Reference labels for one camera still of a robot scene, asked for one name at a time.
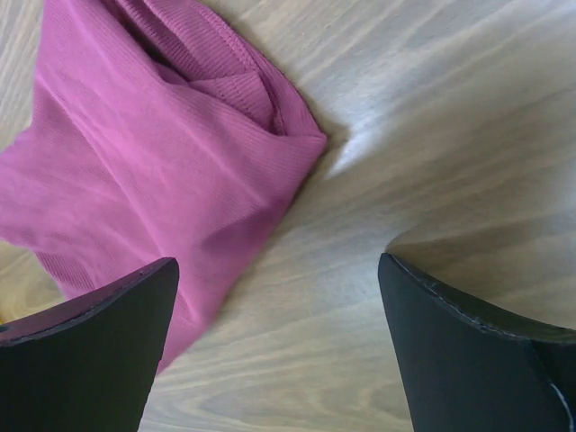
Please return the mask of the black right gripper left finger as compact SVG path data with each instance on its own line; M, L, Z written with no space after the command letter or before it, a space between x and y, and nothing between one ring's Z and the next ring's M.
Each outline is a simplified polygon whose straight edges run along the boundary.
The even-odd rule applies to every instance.
M1 327L3 431L136 431L163 355L179 267L161 258Z

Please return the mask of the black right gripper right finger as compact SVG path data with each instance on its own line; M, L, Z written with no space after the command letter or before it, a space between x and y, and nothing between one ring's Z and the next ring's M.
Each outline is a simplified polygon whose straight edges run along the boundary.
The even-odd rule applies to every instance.
M416 431L573 431L575 332L384 253L378 280Z

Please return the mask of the red tank top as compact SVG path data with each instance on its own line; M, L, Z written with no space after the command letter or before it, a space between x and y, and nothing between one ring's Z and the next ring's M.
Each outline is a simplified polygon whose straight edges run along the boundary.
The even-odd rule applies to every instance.
M159 368L209 327L327 143L291 82L197 1L48 1L1 237L74 298L179 264Z

